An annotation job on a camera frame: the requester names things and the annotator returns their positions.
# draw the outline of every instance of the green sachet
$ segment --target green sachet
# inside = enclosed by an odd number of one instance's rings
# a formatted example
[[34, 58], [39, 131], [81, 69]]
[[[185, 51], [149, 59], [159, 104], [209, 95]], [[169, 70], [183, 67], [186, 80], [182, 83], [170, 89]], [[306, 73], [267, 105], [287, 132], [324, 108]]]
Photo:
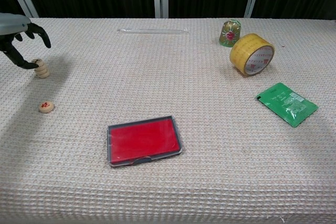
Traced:
[[281, 82], [257, 95], [257, 99], [292, 127], [298, 126], [318, 109], [314, 103], [296, 94]]

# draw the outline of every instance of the gray robot arm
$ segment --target gray robot arm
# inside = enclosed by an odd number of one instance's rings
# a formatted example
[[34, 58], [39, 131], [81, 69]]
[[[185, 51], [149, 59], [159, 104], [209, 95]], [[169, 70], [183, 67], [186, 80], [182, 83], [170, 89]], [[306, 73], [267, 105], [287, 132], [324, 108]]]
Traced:
[[22, 55], [12, 45], [12, 41], [16, 38], [22, 41], [21, 32], [34, 39], [34, 34], [38, 34], [47, 48], [51, 47], [49, 37], [46, 31], [32, 23], [29, 18], [23, 15], [15, 15], [10, 13], [0, 13], [0, 51], [17, 66], [23, 69], [38, 68], [38, 64], [26, 61]]

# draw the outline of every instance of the robot finger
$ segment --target robot finger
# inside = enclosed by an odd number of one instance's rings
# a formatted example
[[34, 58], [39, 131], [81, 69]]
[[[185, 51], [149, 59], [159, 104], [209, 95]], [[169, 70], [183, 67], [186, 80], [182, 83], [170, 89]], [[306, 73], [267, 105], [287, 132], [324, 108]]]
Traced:
[[17, 35], [15, 35], [15, 38], [16, 38], [18, 41], [22, 41], [22, 40], [23, 40], [21, 34], [17, 34]]
[[44, 45], [46, 45], [47, 48], [51, 47], [49, 37], [48, 37], [46, 31], [42, 27], [40, 27], [40, 26], [38, 26], [34, 23], [29, 23], [27, 26], [28, 26], [27, 31], [29, 33], [38, 34], [42, 38], [42, 40], [44, 42]]
[[26, 34], [29, 38], [31, 38], [31, 39], [35, 39], [35, 36], [34, 36], [33, 33], [30, 33], [30, 32], [28, 32], [28, 31], [25, 31], [25, 34]]
[[6, 43], [4, 45], [3, 52], [18, 67], [21, 67], [23, 69], [38, 68], [38, 64], [26, 61], [18, 52], [18, 50], [16, 50], [16, 48], [10, 43]]

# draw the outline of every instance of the packing tape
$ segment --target packing tape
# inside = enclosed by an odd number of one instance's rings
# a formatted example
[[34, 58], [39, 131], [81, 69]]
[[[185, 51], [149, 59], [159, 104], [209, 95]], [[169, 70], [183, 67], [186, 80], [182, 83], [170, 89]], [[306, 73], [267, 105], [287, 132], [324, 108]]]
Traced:
[[233, 46], [230, 61], [246, 76], [260, 73], [271, 62], [274, 46], [256, 34], [240, 38]]

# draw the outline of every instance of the clear plastic tube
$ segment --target clear plastic tube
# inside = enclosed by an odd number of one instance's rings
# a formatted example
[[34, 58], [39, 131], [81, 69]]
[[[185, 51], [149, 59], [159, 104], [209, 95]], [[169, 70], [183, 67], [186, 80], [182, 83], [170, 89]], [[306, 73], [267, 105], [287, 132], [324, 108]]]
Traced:
[[179, 29], [151, 29], [151, 28], [121, 28], [119, 32], [124, 34], [187, 34], [189, 33], [187, 28], [183, 30]]

